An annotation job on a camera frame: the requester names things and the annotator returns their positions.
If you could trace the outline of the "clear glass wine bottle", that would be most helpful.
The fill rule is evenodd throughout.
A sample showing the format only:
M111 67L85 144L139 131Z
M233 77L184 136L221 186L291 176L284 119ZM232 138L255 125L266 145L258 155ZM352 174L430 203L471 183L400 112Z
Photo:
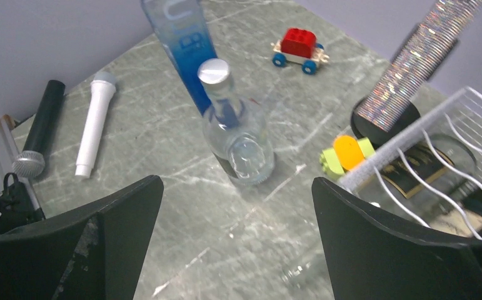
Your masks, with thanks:
M453 198L467 180L452 170L473 175L477 171L476 157L457 139L446 134L432 134L430 143L422 140L405 151L404 159L395 156L377 174L359 182L353 190L357 197L393 214L412 220L412 211L428 224L434 206L451 205L431 191L432 188Z

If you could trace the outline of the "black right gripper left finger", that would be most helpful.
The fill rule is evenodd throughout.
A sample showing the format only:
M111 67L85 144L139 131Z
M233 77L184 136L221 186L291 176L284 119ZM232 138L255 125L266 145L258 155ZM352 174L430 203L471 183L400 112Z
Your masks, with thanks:
M147 176L0 234L0 299L132 299L163 191Z

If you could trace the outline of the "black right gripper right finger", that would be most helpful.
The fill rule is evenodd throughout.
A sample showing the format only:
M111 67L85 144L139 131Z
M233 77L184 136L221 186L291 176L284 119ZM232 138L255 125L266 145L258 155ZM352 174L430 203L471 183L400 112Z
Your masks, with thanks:
M323 177L311 190L336 299L482 299L482 241L403 219Z

